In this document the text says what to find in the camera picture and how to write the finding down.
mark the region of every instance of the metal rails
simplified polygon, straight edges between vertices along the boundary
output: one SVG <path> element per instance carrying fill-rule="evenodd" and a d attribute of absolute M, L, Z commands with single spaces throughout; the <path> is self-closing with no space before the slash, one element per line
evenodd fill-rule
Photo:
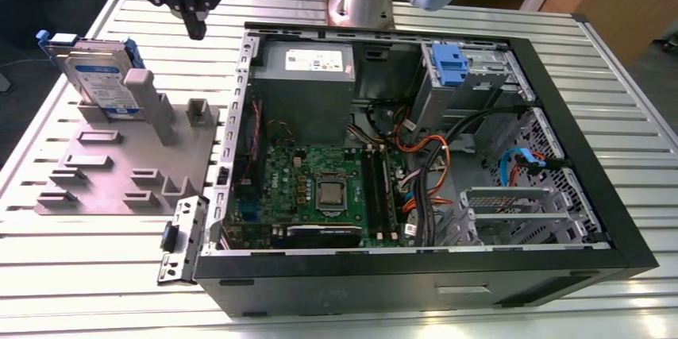
<path fill-rule="evenodd" d="M 235 321 L 199 287 L 155 284 L 157 244 L 168 218 L 33 215 L 41 182 L 68 144 L 60 140 L 75 134 L 80 119 L 69 104 L 79 95 L 61 79 L 0 173 L 0 261 L 5 264 L 0 331 L 72 336 L 87 330 L 96 337 L 99 330 L 129 336 L 139 329 L 161 327 L 165 335 L 199 331 L 207 338 L 223 337 L 229 329 L 252 338 L 267 331 L 299 337 L 302 331 L 319 333 L 319 329 L 326 336 L 342 337 L 490 337 L 504 332 L 571 337 L 571 328 L 578 327 L 610 337 L 678 336 L 670 310 L 678 307 L 675 139 L 602 41 L 567 15 L 394 8 L 399 29 L 531 39 L 661 267 L 642 278 L 599 284 L 535 309 Z M 324 15 L 322 2 L 314 0 L 223 0 L 208 18 L 205 40 L 192 41 L 181 21 L 164 9 L 145 0 L 109 0 L 88 37 L 131 34 L 156 73 L 157 90 L 177 103 L 207 98 L 221 107 L 224 124 L 243 22 L 323 24 Z M 217 136 L 223 133 L 219 126 Z M 208 169 L 211 177 L 216 170 Z"/>

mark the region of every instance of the black cable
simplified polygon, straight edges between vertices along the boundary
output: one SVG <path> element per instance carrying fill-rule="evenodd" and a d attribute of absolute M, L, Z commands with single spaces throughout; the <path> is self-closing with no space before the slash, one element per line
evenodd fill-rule
<path fill-rule="evenodd" d="M 403 101 L 396 99 L 383 99 L 383 100 L 374 100 L 367 105 L 367 108 L 364 110 L 364 116 L 367 119 L 367 123 L 370 124 L 370 127 L 372 128 L 375 134 L 386 141 L 390 145 L 395 145 L 388 140 L 395 137 L 395 126 L 391 133 L 384 133 L 382 129 L 379 129 L 378 123 L 374 120 L 374 107 L 375 106 L 391 106 L 391 105 L 399 105 L 403 103 Z"/>
<path fill-rule="evenodd" d="M 527 105 L 515 105 L 515 106 L 500 106 L 495 107 L 492 109 L 486 109 L 476 111 L 471 115 L 463 117 L 459 122 L 452 126 L 452 128 L 448 130 L 448 132 L 444 134 L 444 141 L 447 144 L 451 144 L 455 139 L 459 137 L 459 135 L 463 133 L 466 128 L 480 118 L 487 117 L 492 114 L 498 113 L 523 113 L 526 112 L 531 106 Z M 416 176 L 419 180 L 419 186 L 414 188 L 414 197 L 416 202 L 416 208 L 422 209 L 422 211 L 418 211 L 418 216 L 422 215 L 426 219 L 424 224 L 419 223 L 416 224 L 416 230 L 419 232 L 419 229 L 422 229 L 426 226 L 426 229 L 431 232 L 431 236 L 434 236 L 435 231 L 435 220 L 434 220 L 434 208 L 431 206 L 431 200 L 428 199 L 428 189 L 426 187 L 426 180 L 428 175 L 428 168 L 434 165 L 435 158 L 440 154 L 442 144 L 436 141 L 432 151 L 428 154 L 428 158 L 426 160 L 426 163 L 422 167 L 422 171 L 419 171 L 419 174 Z M 427 242 L 424 242 L 426 245 L 434 245 L 434 237 L 428 237 Z"/>

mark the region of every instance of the gray fixture plate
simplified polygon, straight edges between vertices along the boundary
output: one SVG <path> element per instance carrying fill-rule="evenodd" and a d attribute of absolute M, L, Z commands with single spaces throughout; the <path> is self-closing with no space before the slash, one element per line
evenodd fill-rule
<path fill-rule="evenodd" d="M 188 124 L 184 105 L 173 105 L 173 131 L 177 143 L 163 146 L 152 126 L 144 121 L 113 121 L 112 123 L 88 124 L 81 121 L 80 130 L 69 141 L 69 147 L 59 160 L 59 167 L 65 168 L 71 156 L 108 156 L 112 164 L 108 167 L 79 167 L 87 176 L 81 184 L 61 184 L 48 181 L 45 192 L 69 191 L 76 202 L 64 202 L 49 208 L 40 203 L 35 207 L 39 214 L 173 214 L 175 203 L 161 196 L 161 182 L 156 185 L 137 186 L 131 179 L 132 169 L 157 169 L 163 179 L 169 176 L 180 187 L 184 177 L 188 178 L 196 192 L 203 189 L 212 152 L 216 124 L 192 128 Z M 219 118 L 219 108 L 209 106 L 213 121 Z M 77 136 L 95 130 L 117 131 L 120 142 L 83 144 Z M 156 206 L 131 209 L 123 201 L 125 192 L 151 191 L 159 203 Z"/>

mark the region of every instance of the floor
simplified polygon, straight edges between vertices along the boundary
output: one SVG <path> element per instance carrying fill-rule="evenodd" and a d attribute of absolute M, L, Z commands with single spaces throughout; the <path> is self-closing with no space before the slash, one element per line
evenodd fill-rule
<path fill-rule="evenodd" d="M 43 4 L 55 29 L 84 35 L 104 3 L 105 0 L 48 0 Z M 28 61 L 3 66 L 16 60 Z M 670 126 L 678 131 L 678 53 L 662 52 L 661 45 L 653 44 L 630 72 Z M 9 92 L 0 93 L 1 167 L 53 86 L 59 71 L 44 61 L 44 54 L 32 44 L 17 49 L 0 40 L 0 75 L 13 85 Z"/>

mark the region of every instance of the expansion slot bracket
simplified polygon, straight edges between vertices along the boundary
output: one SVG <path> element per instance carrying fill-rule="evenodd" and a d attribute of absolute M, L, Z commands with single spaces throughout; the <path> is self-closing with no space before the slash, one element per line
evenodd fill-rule
<path fill-rule="evenodd" d="M 161 234 L 160 248 L 164 253 L 157 272 L 157 286 L 196 284 L 192 273 L 200 252 L 207 212 L 208 200 L 203 196 L 179 200 L 173 219 L 167 222 Z"/>

